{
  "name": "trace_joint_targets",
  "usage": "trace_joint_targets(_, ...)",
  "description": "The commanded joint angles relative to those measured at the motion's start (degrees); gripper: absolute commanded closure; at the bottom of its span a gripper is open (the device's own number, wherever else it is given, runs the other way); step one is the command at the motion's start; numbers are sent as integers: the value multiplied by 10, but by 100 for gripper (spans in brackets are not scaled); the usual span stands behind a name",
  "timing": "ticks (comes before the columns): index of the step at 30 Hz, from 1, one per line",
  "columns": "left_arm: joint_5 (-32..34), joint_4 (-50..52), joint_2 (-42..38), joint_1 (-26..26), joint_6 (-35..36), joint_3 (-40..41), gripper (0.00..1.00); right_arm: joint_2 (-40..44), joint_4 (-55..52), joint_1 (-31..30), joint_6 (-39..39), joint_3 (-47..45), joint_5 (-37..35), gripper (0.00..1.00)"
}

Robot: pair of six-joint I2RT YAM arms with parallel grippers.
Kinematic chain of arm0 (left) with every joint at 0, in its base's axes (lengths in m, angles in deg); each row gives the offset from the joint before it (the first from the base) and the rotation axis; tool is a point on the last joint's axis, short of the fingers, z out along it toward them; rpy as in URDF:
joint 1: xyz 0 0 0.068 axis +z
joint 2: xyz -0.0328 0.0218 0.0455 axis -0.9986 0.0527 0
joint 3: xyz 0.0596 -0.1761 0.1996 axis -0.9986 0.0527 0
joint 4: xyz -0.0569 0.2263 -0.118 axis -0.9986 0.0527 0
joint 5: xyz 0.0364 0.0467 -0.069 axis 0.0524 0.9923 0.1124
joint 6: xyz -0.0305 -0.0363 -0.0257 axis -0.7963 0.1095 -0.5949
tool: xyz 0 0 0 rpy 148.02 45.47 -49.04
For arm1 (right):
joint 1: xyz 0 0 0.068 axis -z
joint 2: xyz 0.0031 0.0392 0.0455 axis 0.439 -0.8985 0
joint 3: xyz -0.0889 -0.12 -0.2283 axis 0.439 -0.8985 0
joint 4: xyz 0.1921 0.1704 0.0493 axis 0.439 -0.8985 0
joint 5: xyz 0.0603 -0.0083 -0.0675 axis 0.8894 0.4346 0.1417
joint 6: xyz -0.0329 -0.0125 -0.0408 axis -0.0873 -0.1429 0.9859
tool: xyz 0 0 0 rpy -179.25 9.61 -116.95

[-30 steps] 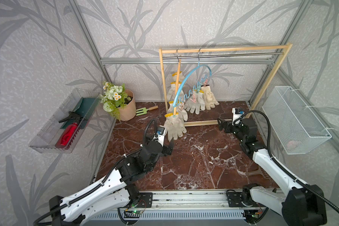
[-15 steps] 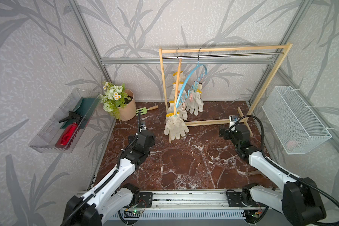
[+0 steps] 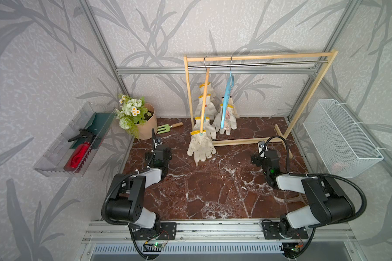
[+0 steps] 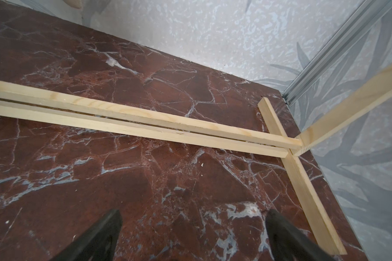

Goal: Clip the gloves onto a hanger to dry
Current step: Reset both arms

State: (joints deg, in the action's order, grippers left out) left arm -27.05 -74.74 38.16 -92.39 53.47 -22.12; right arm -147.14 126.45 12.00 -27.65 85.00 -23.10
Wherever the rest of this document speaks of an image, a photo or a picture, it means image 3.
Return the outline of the white glove red spot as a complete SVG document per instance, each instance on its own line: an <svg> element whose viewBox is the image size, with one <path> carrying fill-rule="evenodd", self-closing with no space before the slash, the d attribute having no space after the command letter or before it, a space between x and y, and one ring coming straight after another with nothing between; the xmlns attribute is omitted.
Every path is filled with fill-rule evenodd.
<svg viewBox="0 0 392 261"><path fill-rule="evenodd" d="M201 110L202 110L202 102L203 102L203 95L198 97L198 105L196 107L196 110L194 112L194 117L200 117L201 116ZM217 115L218 111L216 110L216 107L211 101L211 95L207 94L206 96L206 101L205 101L205 117L208 117L210 121L213 121L215 119L215 116Z"/></svg>

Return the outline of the orange clip hanger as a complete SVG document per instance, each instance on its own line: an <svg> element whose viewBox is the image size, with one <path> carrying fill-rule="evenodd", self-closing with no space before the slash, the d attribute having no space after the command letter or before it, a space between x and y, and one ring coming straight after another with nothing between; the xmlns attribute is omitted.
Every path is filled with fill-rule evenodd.
<svg viewBox="0 0 392 261"><path fill-rule="evenodd" d="M202 100L202 103L201 103L200 136L203 136L203 133L204 133L205 108L206 108L206 98L207 98L206 89L208 87L209 74L210 74L210 70L206 66L206 57L204 57L204 67L206 69L206 77L205 77L205 82L204 82L204 84L205 84L205 92L203 94L203 100Z"/></svg>

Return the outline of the blue clip hanger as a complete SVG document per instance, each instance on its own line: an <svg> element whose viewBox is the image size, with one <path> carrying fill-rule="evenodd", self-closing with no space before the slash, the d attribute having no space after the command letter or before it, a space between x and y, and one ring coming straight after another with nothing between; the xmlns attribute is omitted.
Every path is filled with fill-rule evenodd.
<svg viewBox="0 0 392 261"><path fill-rule="evenodd" d="M229 99L231 97L231 91L232 88L234 87L234 75L232 73L232 62L233 62L233 57L231 57L230 61L230 73L229 73L229 78L226 83L226 88L225 88L225 93L224 93L224 98L223 98L223 108L222 108L222 116L221 116L221 129L225 128L225 116L226 116L226 108L228 107Z"/></svg>

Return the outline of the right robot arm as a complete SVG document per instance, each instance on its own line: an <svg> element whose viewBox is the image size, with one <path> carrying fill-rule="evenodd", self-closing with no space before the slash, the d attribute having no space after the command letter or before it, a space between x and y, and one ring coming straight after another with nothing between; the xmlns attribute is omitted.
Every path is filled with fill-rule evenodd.
<svg viewBox="0 0 392 261"><path fill-rule="evenodd" d="M368 201L364 191L352 181L331 174L296 174L290 172L289 153L286 154L286 171L280 170L280 157L275 150L268 149L273 136L266 141L259 141L259 152L251 156L252 164L262 167L265 180L273 189L294 191L304 195L307 205L296 211L284 214L278 228L281 233L293 232L301 228L317 228L326 225L346 223L359 218L367 209ZM339 182L354 188L360 196L361 205L356 209Z"/></svg>

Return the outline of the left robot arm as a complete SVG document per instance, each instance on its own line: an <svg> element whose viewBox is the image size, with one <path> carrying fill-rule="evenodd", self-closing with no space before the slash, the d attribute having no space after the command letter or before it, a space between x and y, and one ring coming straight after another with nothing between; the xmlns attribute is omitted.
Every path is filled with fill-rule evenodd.
<svg viewBox="0 0 392 261"><path fill-rule="evenodd" d="M146 168L131 174L114 176L101 209L101 217L111 225L159 232L159 215L144 207L145 190L162 182L172 160L171 149L151 130L152 149L145 154Z"/></svg>

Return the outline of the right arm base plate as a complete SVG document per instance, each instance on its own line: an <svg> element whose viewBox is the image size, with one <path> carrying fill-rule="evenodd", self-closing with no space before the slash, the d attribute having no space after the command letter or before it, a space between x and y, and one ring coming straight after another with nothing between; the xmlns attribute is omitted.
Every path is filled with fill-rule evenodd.
<svg viewBox="0 0 392 261"><path fill-rule="evenodd" d="M287 220L271 221L269 219L261 222L261 228L265 239L308 239L308 232L305 227L292 228Z"/></svg>

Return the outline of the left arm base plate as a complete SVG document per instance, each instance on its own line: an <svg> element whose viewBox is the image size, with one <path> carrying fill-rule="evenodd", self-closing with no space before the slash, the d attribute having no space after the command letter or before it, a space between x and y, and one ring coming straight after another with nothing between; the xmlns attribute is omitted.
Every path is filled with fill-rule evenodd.
<svg viewBox="0 0 392 261"><path fill-rule="evenodd" d="M150 240L153 238L162 240L175 240L177 233L177 223L161 222L155 224L153 228L132 229L135 240Z"/></svg>

